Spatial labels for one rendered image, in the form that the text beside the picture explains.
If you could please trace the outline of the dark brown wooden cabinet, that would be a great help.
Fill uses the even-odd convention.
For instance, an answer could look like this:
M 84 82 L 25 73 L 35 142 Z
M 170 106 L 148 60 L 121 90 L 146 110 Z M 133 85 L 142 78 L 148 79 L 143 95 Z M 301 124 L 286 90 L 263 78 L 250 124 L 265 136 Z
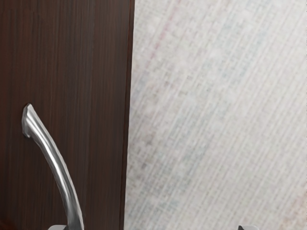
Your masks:
M 75 186 L 85 230 L 123 230 L 134 0 L 0 0 L 0 230 L 67 218 L 31 104 Z

